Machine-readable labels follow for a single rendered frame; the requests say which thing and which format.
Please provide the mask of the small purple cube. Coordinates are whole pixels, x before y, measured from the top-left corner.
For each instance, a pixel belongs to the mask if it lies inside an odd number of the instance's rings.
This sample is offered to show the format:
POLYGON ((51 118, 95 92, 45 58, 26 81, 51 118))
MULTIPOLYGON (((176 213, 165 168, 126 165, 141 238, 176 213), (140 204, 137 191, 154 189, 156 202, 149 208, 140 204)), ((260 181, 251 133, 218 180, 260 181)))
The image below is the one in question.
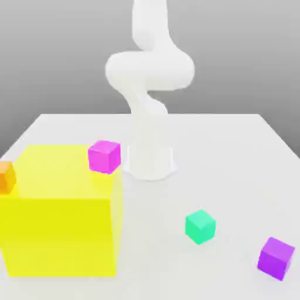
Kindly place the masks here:
POLYGON ((257 267, 260 271, 282 281, 291 264, 295 247, 269 237, 261 249, 257 267))

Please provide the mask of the small orange cube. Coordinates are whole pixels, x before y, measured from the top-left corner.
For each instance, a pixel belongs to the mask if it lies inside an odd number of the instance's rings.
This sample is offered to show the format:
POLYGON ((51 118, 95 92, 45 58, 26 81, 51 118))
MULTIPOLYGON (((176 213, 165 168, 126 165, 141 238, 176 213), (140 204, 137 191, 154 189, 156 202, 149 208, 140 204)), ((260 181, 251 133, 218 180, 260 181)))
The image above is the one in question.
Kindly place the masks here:
POLYGON ((11 161, 0 161, 0 194, 8 194, 16 183, 15 170, 11 161))

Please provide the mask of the small magenta cube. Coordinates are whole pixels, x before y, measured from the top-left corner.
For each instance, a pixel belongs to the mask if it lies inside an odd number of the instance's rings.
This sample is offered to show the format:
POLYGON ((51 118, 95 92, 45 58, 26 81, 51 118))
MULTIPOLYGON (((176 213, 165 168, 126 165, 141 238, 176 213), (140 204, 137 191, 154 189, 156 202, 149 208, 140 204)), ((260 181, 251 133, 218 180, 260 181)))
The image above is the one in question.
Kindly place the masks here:
POLYGON ((111 174, 121 164, 121 146, 117 142, 99 140, 87 153, 91 171, 111 174))

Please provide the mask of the large yellow box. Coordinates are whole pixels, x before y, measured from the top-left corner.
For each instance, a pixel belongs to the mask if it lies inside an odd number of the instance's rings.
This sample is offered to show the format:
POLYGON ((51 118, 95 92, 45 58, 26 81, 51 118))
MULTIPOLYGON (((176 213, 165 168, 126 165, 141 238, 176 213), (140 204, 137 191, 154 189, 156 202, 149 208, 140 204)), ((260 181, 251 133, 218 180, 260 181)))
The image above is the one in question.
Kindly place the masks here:
POLYGON ((0 251, 12 277, 113 277, 122 170, 93 172, 85 145, 29 145, 0 194, 0 251))

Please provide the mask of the small green cube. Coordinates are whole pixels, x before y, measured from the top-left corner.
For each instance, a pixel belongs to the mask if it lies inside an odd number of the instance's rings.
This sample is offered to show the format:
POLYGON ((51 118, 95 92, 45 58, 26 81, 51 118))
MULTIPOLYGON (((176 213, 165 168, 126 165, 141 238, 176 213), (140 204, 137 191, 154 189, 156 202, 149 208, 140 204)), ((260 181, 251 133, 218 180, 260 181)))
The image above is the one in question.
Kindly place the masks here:
POLYGON ((198 210, 185 218, 185 234, 197 245, 211 240, 216 231, 216 220, 205 210, 198 210))

